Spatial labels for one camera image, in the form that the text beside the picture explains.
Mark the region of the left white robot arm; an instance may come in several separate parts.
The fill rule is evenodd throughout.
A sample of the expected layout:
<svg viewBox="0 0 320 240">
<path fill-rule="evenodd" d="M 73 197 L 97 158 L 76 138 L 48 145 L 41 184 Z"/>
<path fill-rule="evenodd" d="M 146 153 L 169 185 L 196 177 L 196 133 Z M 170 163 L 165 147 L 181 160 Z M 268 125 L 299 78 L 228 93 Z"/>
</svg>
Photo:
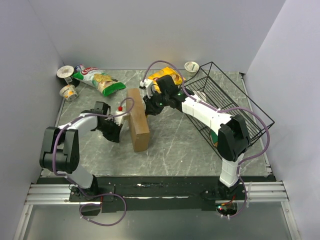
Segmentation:
<svg viewBox="0 0 320 240">
<path fill-rule="evenodd" d="M 80 164 L 79 138 L 88 132 L 99 131 L 110 142 L 120 142 L 120 132 L 126 113 L 120 105 L 114 115 L 111 107 L 97 101 L 93 109 L 83 111 L 75 120 L 44 131 L 39 164 L 43 169 L 69 180 L 81 189 L 87 201 L 99 195 L 97 178 Z"/>
</svg>

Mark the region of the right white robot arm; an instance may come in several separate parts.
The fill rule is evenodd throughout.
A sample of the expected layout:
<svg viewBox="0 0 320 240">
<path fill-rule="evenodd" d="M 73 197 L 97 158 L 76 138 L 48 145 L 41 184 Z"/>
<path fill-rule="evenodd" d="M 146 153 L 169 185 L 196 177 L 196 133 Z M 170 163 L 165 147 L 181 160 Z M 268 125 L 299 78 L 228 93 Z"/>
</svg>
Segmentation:
<svg viewBox="0 0 320 240">
<path fill-rule="evenodd" d="M 239 164 L 247 151 L 251 140 L 246 121 L 242 115 L 232 116 L 221 112 L 196 95 L 193 91 L 179 88 L 170 75 L 164 75 L 157 80 L 160 92 L 155 90 L 154 81 L 143 79 L 139 83 L 146 90 L 146 115 L 158 115 L 164 107 L 171 107 L 187 114 L 216 135 L 213 142 L 217 143 L 217 151 L 222 157 L 222 168 L 218 193 L 223 199 L 230 199 L 236 194 L 235 185 L 239 181 Z"/>
</svg>

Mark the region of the brown cardboard express box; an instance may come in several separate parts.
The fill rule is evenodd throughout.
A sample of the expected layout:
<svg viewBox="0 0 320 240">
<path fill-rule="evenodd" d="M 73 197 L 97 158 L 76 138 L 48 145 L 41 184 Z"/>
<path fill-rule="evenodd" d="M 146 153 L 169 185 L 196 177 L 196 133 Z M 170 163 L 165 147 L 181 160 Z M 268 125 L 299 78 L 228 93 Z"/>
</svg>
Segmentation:
<svg viewBox="0 0 320 240">
<path fill-rule="evenodd" d="M 133 106 L 128 117 L 133 150 L 135 152 L 144 152 L 149 146 L 150 129 L 140 90 L 138 88 L 129 88 L 126 96 L 134 100 L 134 104 L 131 100 L 126 100 L 126 110 Z"/>
</svg>

